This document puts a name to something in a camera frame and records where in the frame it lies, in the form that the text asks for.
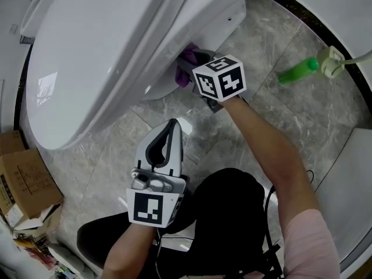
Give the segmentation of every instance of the toilet seat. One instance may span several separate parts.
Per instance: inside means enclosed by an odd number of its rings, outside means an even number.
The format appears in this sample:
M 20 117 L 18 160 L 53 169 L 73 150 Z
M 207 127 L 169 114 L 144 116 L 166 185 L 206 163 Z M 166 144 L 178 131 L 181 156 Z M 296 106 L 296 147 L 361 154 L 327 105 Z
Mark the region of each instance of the toilet seat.
M 54 0 L 28 67 L 27 113 L 36 140 L 46 149 L 68 148 L 114 122 L 235 1 L 244 6 L 244 0 Z

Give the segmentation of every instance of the purple cloth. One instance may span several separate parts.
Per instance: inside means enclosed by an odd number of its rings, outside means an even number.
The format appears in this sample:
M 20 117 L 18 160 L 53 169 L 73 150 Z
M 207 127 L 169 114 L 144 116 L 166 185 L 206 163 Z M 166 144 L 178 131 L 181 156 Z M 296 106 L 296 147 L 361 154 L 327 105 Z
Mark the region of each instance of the purple cloth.
M 199 47 L 193 43 L 190 43 L 186 48 L 180 53 L 179 57 L 184 59 L 190 64 L 198 65 L 198 62 L 196 60 L 196 57 L 194 53 L 192 52 L 194 49 L 198 49 Z M 176 83 L 182 87 L 185 88 L 188 83 L 190 82 L 189 75 L 183 71 L 179 66 L 177 66 L 176 70 L 176 77 L 175 77 Z

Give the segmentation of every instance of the pink sleeve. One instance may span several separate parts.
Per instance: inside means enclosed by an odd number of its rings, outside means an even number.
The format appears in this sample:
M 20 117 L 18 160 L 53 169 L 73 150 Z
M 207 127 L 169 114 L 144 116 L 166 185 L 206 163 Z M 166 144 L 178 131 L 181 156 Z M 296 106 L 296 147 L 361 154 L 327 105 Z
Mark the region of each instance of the pink sleeve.
M 318 210 L 306 210 L 284 229 L 286 279 L 340 278 L 339 260 L 330 231 Z

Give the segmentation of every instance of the black pants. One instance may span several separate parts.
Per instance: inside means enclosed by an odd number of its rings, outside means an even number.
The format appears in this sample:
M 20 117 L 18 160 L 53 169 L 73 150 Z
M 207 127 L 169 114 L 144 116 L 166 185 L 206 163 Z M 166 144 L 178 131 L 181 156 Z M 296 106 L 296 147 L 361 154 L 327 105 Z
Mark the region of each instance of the black pants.
M 161 277 L 178 279 L 184 275 L 226 275 L 260 270 L 266 220 L 264 189 L 248 173 L 220 170 L 186 194 L 175 221 L 164 233 L 177 233 L 196 220 L 195 239 L 188 252 L 162 248 L 158 257 Z M 77 234 L 80 252 L 103 268 L 111 247 L 129 227 L 122 213 L 83 225 Z M 151 246 L 139 278 L 157 278 L 157 246 Z

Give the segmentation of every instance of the paper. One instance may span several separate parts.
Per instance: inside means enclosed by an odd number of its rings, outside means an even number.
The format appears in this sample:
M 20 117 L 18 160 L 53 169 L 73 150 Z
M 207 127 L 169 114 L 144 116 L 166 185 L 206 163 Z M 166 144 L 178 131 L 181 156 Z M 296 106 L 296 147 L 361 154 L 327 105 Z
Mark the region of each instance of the paper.
M 22 217 L 23 217 L 23 213 L 17 204 L 15 204 L 10 209 L 8 214 L 5 215 L 5 218 L 7 219 L 10 227 L 14 227 Z

